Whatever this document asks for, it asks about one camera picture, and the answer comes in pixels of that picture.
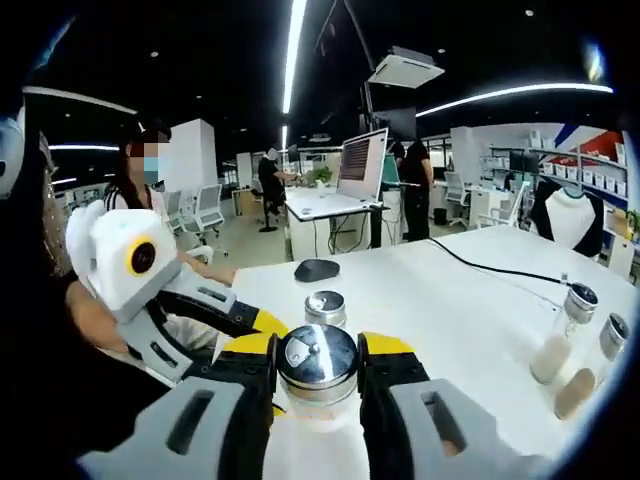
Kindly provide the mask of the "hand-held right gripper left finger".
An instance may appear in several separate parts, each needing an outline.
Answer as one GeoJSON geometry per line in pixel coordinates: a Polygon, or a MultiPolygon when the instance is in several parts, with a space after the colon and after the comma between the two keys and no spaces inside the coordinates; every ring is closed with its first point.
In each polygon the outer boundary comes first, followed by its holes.
{"type": "Polygon", "coordinates": [[[260,479],[274,419],[278,338],[230,341],[204,374],[146,408],[133,434],[78,464],[92,479],[260,479]]]}

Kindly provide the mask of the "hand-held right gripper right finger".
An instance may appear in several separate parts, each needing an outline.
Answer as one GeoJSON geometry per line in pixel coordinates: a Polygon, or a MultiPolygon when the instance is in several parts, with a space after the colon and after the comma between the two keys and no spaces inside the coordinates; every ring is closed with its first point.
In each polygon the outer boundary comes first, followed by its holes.
{"type": "Polygon", "coordinates": [[[545,459],[498,435],[493,415],[427,375],[396,338],[358,336],[360,423],[372,479],[542,479],[545,459]]]}

